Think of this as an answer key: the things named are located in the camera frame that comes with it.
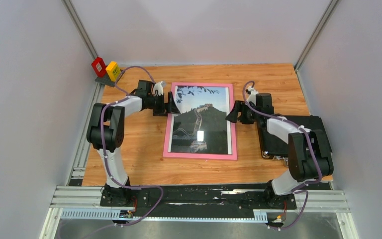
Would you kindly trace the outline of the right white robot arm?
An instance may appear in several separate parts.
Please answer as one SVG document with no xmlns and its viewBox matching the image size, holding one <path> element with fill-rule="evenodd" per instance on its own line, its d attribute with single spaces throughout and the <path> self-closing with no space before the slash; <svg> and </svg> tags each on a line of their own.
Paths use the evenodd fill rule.
<svg viewBox="0 0 382 239">
<path fill-rule="evenodd" d="M 334 172 L 332 149 L 322 120 L 316 116 L 298 116 L 313 123 L 305 128 L 293 122 L 295 117 L 275 114 L 270 93 L 250 93 L 247 101 L 235 101 L 226 120 L 257 125 L 263 158 L 287 158 L 287 171 L 270 180 L 261 202 L 270 209 L 280 209 L 290 202 L 292 194 L 308 185 L 319 183 Z"/>
</svg>

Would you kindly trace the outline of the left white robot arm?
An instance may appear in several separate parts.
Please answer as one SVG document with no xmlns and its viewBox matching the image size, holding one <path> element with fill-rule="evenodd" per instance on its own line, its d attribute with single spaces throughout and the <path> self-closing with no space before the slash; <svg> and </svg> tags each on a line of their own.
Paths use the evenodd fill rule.
<svg viewBox="0 0 382 239">
<path fill-rule="evenodd" d="M 172 92 L 164 94 L 166 82 L 139 80 L 138 86 L 125 98 L 112 103 L 93 105 L 86 138 L 103 162 L 106 183 L 101 206 L 126 206 L 132 201 L 131 186 L 121 158 L 125 136 L 125 119 L 133 113 L 152 110 L 154 116 L 179 114 Z"/>
</svg>

